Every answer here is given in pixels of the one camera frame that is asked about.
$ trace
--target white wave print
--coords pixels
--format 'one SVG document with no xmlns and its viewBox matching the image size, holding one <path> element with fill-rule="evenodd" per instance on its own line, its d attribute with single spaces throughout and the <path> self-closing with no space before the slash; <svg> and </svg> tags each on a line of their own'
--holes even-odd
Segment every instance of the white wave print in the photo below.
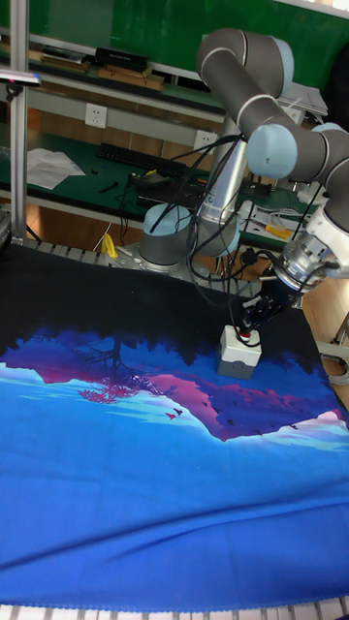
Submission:
<svg viewBox="0 0 349 620">
<path fill-rule="evenodd" d="M 333 411 L 317 418 L 305 419 L 292 426 L 281 426 L 275 433 L 263 439 L 284 446 L 305 446 L 316 450 L 349 450 L 349 430 L 343 419 Z"/>
</svg>

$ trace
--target green tabletop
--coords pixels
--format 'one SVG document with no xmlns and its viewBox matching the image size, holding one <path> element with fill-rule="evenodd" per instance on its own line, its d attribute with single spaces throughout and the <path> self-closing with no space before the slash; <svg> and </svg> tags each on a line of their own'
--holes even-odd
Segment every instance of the green tabletop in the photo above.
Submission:
<svg viewBox="0 0 349 620">
<path fill-rule="evenodd" d="M 0 124 L 0 145 L 9 144 L 10 126 Z M 45 199 L 112 216 L 127 215 L 130 220 L 143 221 L 147 208 L 137 205 L 139 192 L 133 187 L 127 187 L 127 182 L 131 172 L 143 174 L 144 169 L 96 157 L 95 144 L 29 130 L 28 150 L 34 148 L 63 151 L 81 168 L 85 176 L 68 176 L 54 190 L 28 184 L 28 198 Z M 10 161 L 0 159 L 0 188 L 9 191 L 10 182 Z M 101 190 L 114 182 L 118 183 L 117 187 L 101 194 Z M 283 189 L 276 189 L 265 198 L 252 198 L 250 194 L 240 193 L 238 202 L 242 203 L 243 200 L 254 200 L 260 206 L 270 209 L 291 207 L 298 213 L 303 213 L 305 210 L 305 205 L 297 199 L 294 192 Z M 275 251 L 281 250 L 285 245 L 285 241 L 279 237 L 271 239 L 246 232 L 241 233 L 241 241 Z"/>
<path fill-rule="evenodd" d="M 10 127 L 0 124 L 0 144 L 10 144 Z M 28 197 L 43 198 L 80 206 L 91 211 L 118 215 L 122 196 L 126 190 L 129 174 L 144 170 L 126 164 L 110 162 L 96 157 L 96 144 L 61 138 L 51 134 L 28 131 L 28 151 L 44 148 L 49 151 L 63 151 L 81 168 L 85 176 L 68 176 L 54 190 L 48 190 L 28 183 Z M 116 181 L 118 186 L 101 194 L 100 191 Z M 10 189 L 10 162 L 0 160 L 0 187 Z M 125 193 L 124 209 L 132 219 L 142 221 L 146 209 L 137 206 L 139 192 L 129 188 Z"/>
</svg>

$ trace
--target electronic device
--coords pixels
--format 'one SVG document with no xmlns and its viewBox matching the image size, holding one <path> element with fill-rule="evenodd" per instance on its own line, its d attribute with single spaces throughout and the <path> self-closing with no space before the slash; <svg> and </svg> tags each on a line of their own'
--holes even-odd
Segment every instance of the electronic device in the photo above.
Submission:
<svg viewBox="0 0 349 620">
<path fill-rule="evenodd" d="M 115 65 L 141 73 L 148 66 L 150 56 L 143 56 L 116 47 L 97 47 L 95 59 L 98 64 Z"/>
<path fill-rule="evenodd" d="M 147 155 L 130 148 L 123 148 L 122 146 L 115 146 L 114 144 L 106 144 L 104 142 L 98 147 L 96 155 L 103 159 L 128 164 L 129 166 L 138 166 L 149 171 L 157 170 L 160 174 L 167 176 L 183 176 L 186 171 L 185 164 L 180 162 L 156 157 L 155 155 Z"/>
<path fill-rule="evenodd" d="M 5 82 L 13 87 L 40 86 L 41 77 L 35 73 L 24 73 L 0 67 L 0 82 Z"/>
</svg>

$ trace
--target white paper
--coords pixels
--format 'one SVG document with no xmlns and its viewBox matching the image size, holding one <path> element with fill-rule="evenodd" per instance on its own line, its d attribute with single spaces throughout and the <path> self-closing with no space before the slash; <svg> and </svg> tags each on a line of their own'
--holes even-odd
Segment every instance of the white paper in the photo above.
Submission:
<svg viewBox="0 0 349 620">
<path fill-rule="evenodd" d="M 85 173 L 65 153 L 34 148 L 27 156 L 27 181 L 53 190 L 67 176 L 85 176 Z"/>
</svg>

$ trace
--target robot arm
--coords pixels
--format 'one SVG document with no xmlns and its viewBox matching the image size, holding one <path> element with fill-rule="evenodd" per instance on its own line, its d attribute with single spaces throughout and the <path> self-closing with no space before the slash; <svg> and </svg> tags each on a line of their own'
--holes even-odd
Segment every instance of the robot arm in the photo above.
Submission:
<svg viewBox="0 0 349 620">
<path fill-rule="evenodd" d="M 251 171 L 318 180 L 330 195 L 301 238 L 287 244 L 275 269 L 290 294 L 309 290 L 326 275 L 349 275 L 349 135 L 333 124 L 309 132 L 289 118 L 274 98 L 288 89 L 293 67 L 286 43 L 228 28 L 209 35 L 197 57 L 203 81 L 247 141 Z M 329 264 L 338 268 L 329 269 Z"/>
</svg>

